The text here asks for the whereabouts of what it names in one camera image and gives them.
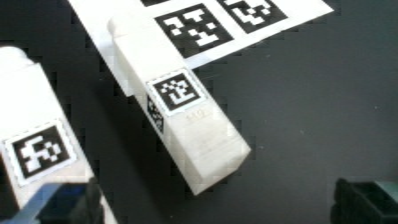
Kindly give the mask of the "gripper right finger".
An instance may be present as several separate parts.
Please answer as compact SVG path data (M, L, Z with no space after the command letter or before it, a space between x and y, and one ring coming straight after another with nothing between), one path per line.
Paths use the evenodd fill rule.
M337 180L330 223L398 224L398 182Z

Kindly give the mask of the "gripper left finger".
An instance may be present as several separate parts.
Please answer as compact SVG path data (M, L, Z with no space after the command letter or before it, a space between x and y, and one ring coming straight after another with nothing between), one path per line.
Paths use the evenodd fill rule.
M94 179L48 183L0 224L105 224L101 196Z

